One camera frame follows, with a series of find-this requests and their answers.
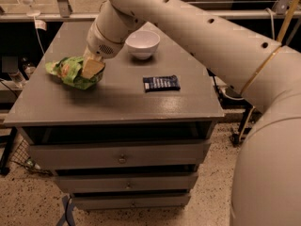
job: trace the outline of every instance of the wire mesh basket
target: wire mesh basket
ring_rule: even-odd
[[[28,143],[23,139],[18,145],[10,161],[18,164],[32,173],[52,175],[49,170],[41,169],[40,166],[30,157],[28,154],[28,148]]]

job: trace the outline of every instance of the snack bag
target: snack bag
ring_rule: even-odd
[[[46,71],[61,78],[64,84],[87,89],[103,78],[104,63],[88,59],[84,67],[82,56],[65,57],[59,62],[45,64]]]

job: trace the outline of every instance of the black object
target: black object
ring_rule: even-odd
[[[12,143],[14,138],[16,137],[17,134],[17,129],[15,127],[11,128],[10,134],[8,136],[1,136],[0,137],[0,142],[5,142],[6,146],[3,151],[2,157],[0,159],[0,174],[1,175],[8,175],[9,173],[9,168],[7,167],[7,162],[8,162],[8,157],[9,153],[12,148]]]
[[[144,77],[143,83],[146,92],[181,89],[176,75]]]

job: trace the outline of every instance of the gray tabletop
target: gray tabletop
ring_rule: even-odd
[[[223,116],[205,67],[151,24],[142,29],[160,35],[155,55],[137,60],[124,47],[115,58],[105,61],[103,80],[90,89],[66,86],[48,74],[45,62],[83,54],[90,25],[91,22],[62,25],[10,110],[6,126],[199,121]],[[145,92],[144,76],[172,74],[180,80],[180,91]]]

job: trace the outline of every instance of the black cable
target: black cable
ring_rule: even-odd
[[[8,87],[6,84],[4,84],[3,81],[5,81],[5,80],[4,80],[4,79],[0,79],[0,83],[1,83],[2,85],[4,85],[6,88],[8,88],[8,89],[16,96],[16,98],[18,98],[18,95],[16,94],[16,92],[13,91],[13,90],[12,90],[10,87]]]
[[[67,211],[68,211],[68,206],[69,206],[70,200],[71,200],[71,197],[68,198],[67,203],[66,203],[66,206],[65,206],[65,220],[66,220],[68,226],[72,226],[72,225],[69,223],[68,217],[67,217]]]

